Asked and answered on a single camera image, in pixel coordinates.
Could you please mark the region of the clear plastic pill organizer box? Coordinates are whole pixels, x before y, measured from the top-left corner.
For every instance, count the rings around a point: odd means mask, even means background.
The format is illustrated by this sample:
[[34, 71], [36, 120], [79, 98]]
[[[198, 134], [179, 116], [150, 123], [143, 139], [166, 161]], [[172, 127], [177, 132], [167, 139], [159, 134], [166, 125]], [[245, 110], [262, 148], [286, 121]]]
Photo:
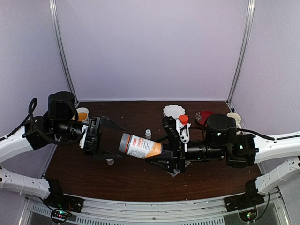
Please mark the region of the clear plastic pill organizer box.
[[[188, 167], [191, 164], [190, 161], [186, 161], [185, 162], [185, 168]], [[167, 172], [169, 175], [171, 175], [172, 177], [177, 176], [180, 173], [180, 169], [174, 169], [173, 172]]]

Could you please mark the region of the white pill bottle green label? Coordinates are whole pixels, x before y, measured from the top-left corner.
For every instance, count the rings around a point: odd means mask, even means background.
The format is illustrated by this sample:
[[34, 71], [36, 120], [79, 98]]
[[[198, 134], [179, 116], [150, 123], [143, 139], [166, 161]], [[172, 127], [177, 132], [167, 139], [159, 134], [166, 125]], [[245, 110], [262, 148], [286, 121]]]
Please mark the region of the white pill bottle green label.
[[151, 136], [152, 136], [151, 130], [150, 129], [146, 129], [145, 130], [145, 138], [148, 139], [148, 140], [150, 140]]

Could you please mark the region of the grey capped pill bottle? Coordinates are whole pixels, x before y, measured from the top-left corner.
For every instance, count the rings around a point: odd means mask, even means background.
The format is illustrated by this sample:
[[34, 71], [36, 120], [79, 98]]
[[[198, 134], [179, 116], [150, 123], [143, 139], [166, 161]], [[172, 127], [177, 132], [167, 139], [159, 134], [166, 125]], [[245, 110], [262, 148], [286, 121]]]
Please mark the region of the grey capped pill bottle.
[[119, 144], [120, 152], [141, 159], [160, 155], [162, 150], [161, 143], [127, 133], [123, 133]]

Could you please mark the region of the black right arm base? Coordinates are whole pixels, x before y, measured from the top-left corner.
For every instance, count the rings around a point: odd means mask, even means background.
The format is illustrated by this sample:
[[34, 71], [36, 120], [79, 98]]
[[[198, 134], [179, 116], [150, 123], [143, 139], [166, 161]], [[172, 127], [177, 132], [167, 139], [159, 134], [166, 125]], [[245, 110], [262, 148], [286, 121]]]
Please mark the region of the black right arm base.
[[264, 203], [264, 195], [258, 193], [256, 180], [257, 178], [246, 183], [245, 193], [224, 198], [227, 212], [247, 209]]

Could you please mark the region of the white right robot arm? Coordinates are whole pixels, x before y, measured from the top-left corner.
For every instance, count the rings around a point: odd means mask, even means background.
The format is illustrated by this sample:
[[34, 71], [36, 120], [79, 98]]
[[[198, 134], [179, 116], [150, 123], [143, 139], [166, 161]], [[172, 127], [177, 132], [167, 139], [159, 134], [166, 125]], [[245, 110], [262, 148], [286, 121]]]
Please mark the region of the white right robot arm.
[[288, 181], [300, 170], [299, 132], [267, 136], [238, 128], [234, 118], [225, 114], [210, 115], [202, 126], [202, 139], [190, 140], [189, 118], [164, 117], [162, 125], [167, 133], [167, 148], [161, 153], [146, 157], [145, 161], [168, 172], [185, 171], [186, 161], [210, 161], [226, 159], [227, 166], [245, 168], [264, 161], [290, 157], [286, 164], [278, 166], [267, 175], [246, 183], [246, 191], [240, 203], [250, 207], [259, 196], [269, 193], [274, 187]]

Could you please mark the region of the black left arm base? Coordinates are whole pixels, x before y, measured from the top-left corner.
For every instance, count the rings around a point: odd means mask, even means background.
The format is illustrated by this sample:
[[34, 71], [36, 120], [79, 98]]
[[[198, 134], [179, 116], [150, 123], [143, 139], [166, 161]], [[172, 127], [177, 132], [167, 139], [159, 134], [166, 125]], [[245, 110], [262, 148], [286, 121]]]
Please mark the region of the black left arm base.
[[73, 214], [80, 213], [84, 199], [64, 194], [62, 187], [56, 179], [46, 179], [49, 195], [41, 198], [43, 204], [51, 211], [50, 219], [55, 224], [65, 223]]

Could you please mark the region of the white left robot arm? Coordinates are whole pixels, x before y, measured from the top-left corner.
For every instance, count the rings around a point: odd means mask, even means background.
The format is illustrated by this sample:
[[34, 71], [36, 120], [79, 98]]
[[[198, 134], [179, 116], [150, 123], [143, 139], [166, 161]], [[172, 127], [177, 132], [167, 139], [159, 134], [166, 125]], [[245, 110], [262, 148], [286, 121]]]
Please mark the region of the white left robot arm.
[[[49, 144], [79, 145], [86, 153], [94, 154], [99, 148], [99, 130], [102, 126], [124, 130], [105, 116], [92, 117], [88, 123], [81, 122], [75, 108], [75, 96], [68, 91], [49, 95], [48, 109], [43, 116], [33, 115], [36, 106], [37, 99], [33, 98], [23, 122], [12, 132], [1, 137], [1, 162]], [[68, 202], [56, 179], [35, 179], [1, 168], [0, 187], [50, 200], [57, 208], [65, 207]]]

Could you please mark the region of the small white capped bottle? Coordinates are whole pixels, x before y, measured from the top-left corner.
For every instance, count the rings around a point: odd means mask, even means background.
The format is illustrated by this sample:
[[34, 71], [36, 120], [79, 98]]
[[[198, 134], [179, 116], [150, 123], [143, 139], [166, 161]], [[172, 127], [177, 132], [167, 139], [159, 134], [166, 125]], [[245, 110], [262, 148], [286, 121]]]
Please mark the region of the small white capped bottle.
[[113, 158], [106, 159], [106, 161], [107, 161], [108, 165], [113, 165], [114, 164], [114, 159]]

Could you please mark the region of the patterned mug with orange interior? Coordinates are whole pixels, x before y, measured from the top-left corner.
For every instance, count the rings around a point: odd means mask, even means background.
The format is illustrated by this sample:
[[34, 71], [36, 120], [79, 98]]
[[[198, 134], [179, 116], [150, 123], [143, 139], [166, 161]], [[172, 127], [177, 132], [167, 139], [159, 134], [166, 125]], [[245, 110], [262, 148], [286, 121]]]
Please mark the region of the patterned mug with orange interior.
[[89, 110], [85, 107], [77, 108], [78, 120], [85, 124], [89, 123]]

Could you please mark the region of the orange pill bottle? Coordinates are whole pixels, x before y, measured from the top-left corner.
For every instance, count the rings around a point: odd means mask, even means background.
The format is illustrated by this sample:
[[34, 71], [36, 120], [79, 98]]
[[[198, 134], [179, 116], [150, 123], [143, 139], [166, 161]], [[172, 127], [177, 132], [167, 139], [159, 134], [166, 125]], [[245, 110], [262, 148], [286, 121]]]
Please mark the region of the orange pill bottle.
[[180, 115], [179, 121], [182, 125], [187, 125], [189, 123], [189, 117], [187, 115]]

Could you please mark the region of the white scalloped ceramic bowl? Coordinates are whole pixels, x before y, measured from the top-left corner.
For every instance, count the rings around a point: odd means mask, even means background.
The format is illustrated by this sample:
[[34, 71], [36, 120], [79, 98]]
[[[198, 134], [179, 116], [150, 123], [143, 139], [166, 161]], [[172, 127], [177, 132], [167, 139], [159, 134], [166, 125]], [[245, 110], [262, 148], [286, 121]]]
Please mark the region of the white scalloped ceramic bowl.
[[163, 115], [165, 117], [173, 117], [174, 119], [178, 119], [181, 115], [184, 115], [186, 113], [185, 109], [181, 105], [177, 104], [170, 104], [166, 105], [163, 108]]

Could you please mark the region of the red floral plate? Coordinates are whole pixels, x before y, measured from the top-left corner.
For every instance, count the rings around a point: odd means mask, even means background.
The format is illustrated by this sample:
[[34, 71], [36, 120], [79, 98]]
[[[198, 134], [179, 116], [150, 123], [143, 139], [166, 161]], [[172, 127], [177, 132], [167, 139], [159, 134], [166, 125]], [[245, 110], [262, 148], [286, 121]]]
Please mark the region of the red floral plate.
[[196, 122], [199, 124], [199, 126], [203, 126], [205, 121], [208, 119], [209, 116], [211, 116], [213, 114], [212, 111], [208, 111], [208, 110], [201, 110], [198, 111], [195, 114], [195, 120]]

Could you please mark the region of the aluminium front rail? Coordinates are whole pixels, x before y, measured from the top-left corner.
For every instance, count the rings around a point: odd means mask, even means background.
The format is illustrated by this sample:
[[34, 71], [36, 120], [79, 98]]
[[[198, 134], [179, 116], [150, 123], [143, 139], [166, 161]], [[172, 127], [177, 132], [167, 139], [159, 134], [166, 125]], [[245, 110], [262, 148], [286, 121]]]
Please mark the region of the aluminium front rail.
[[246, 225], [247, 212], [258, 211], [256, 225], [289, 225], [278, 188], [256, 207], [229, 212], [224, 197], [170, 202], [129, 202], [84, 198], [82, 211], [74, 212], [67, 225]]

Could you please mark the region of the aluminium frame post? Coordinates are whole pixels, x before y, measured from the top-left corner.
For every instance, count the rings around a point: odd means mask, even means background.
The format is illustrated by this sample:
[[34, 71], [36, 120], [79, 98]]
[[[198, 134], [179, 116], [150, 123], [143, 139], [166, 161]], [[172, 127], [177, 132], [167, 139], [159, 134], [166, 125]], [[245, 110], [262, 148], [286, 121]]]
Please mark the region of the aluminium frame post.
[[242, 68], [243, 68], [243, 64], [244, 64], [244, 60], [246, 57], [247, 47], [248, 47], [248, 43], [250, 40], [252, 27], [253, 27], [254, 16], [255, 16], [255, 0], [249, 0], [248, 6], [247, 6], [247, 13], [246, 13], [243, 37], [242, 37], [242, 42], [241, 42], [241, 46], [240, 46], [240, 53], [238, 56], [237, 65], [236, 65], [236, 69], [234, 72], [229, 95], [228, 95], [228, 98], [226, 101], [227, 105], [230, 108], [233, 108], [233, 97], [234, 97], [235, 91], [237, 89], [238, 81], [239, 81], [239, 78], [240, 78], [240, 75], [242, 72]]
[[56, 37], [56, 42], [58, 46], [58, 51], [59, 51], [59, 56], [60, 56], [60, 61], [63, 69], [63, 74], [66, 79], [67, 87], [69, 91], [74, 95], [75, 97], [75, 106], [79, 105], [79, 101], [75, 92], [75, 87], [71, 78], [71, 74], [69, 71], [69, 66], [67, 62], [67, 57], [66, 53], [64, 50], [63, 46], [63, 40], [61, 36], [61, 31], [60, 31], [60, 23], [59, 23], [59, 16], [58, 16], [58, 11], [57, 11], [57, 2], [56, 0], [49, 0], [49, 7], [50, 7], [50, 13], [52, 17], [52, 23], [54, 27], [54, 33]]

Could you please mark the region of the right aluminium frame post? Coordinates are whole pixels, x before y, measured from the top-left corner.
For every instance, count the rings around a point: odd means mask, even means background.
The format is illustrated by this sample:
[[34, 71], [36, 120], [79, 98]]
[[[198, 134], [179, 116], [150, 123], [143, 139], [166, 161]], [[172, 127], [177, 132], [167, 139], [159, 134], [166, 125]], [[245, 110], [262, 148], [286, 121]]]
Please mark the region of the right aluminium frame post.
[[230, 108], [233, 108], [233, 97], [234, 97], [235, 91], [237, 89], [238, 81], [239, 81], [239, 78], [240, 78], [240, 75], [242, 72], [242, 68], [243, 68], [243, 64], [244, 64], [244, 60], [246, 57], [247, 47], [248, 47], [248, 43], [250, 40], [252, 27], [253, 27], [254, 16], [255, 16], [255, 0], [249, 0], [248, 6], [247, 6], [247, 13], [246, 13], [243, 37], [242, 37], [242, 42], [241, 42], [241, 46], [240, 46], [240, 53], [238, 56], [237, 65], [236, 65], [236, 69], [234, 72], [229, 95], [228, 95], [228, 98], [226, 101], [227, 105]]

